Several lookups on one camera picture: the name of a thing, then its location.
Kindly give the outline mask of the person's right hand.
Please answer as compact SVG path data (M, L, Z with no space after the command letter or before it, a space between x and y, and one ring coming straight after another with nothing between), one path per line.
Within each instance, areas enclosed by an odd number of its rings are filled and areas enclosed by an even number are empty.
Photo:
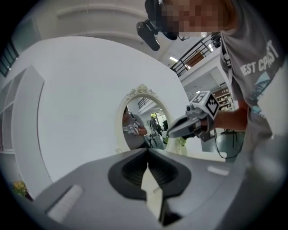
M214 129L214 120L211 119L210 117L206 117L204 119L201 119L200 120L201 122L201 129L204 131L204 132L210 132Z

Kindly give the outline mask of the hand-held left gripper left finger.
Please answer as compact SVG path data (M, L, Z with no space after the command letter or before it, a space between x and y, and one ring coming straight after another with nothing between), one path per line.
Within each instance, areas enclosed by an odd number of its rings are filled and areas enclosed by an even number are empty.
M63 226L158 226L145 201L125 198L108 180L115 163L142 152L85 163L43 190L33 203Z

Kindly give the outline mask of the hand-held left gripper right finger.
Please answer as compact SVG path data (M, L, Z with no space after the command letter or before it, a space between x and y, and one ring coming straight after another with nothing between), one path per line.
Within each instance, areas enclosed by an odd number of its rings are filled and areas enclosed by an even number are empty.
M249 153L234 163L190 158L149 149L150 157L164 162L160 172L168 178L166 190L181 189L164 200L167 226L246 226L249 222L247 169Z

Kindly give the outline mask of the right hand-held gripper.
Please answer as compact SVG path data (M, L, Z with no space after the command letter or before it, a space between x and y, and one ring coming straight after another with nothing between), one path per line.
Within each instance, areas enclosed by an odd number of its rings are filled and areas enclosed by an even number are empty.
M214 138L211 132L206 133L201 129L200 120L207 116L215 120L219 107L219 102L211 91L197 93L190 101L190 104L186 106L186 115L178 118L169 126L167 131L168 137L189 138L197 136L203 142Z

